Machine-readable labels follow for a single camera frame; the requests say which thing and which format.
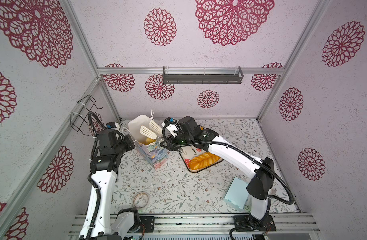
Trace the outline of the small bread roll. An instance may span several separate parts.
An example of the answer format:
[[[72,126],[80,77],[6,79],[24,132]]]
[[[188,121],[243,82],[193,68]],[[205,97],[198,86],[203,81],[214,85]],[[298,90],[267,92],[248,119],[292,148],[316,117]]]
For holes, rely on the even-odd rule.
[[[152,144],[152,143],[155,143],[155,142],[156,142],[156,139],[146,138],[144,144],[149,145],[149,144]]]

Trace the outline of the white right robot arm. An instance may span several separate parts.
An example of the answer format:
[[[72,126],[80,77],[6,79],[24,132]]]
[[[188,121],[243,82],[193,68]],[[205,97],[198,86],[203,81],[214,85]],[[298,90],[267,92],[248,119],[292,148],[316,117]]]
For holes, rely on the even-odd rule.
[[[195,146],[217,155],[241,170],[250,182],[246,191],[251,196],[250,216],[256,221],[267,218],[271,206],[269,193],[273,187],[273,161],[251,156],[230,144],[217,132],[198,125],[187,116],[179,121],[167,118],[162,123],[162,137],[171,151]]]

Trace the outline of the white slotted tongs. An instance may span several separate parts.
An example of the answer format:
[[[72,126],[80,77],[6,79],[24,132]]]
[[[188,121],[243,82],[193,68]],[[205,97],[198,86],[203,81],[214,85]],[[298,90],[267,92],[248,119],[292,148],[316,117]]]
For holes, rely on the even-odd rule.
[[[162,128],[153,120],[149,122],[148,127],[141,126],[139,132],[141,135],[152,140],[163,139]]]

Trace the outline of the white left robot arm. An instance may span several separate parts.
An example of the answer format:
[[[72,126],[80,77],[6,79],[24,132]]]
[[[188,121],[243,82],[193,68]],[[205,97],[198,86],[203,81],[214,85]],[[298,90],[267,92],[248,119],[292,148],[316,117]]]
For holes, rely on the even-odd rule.
[[[128,232],[140,228],[136,208],[121,210],[110,223],[110,209],[113,188],[123,155],[135,148],[130,135],[123,135],[117,129],[106,129],[97,133],[90,156],[91,185],[88,209],[80,240],[123,240]]]

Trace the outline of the floral paper gift bag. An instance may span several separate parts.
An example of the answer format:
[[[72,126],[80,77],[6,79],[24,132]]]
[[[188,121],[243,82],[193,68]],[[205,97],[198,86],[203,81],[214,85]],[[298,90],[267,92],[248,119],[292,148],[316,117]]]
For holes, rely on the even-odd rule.
[[[162,128],[153,117],[154,111],[151,110],[150,116],[140,115],[128,124],[122,124],[120,131],[130,134],[135,148],[157,170],[169,159],[169,151],[160,146]]]

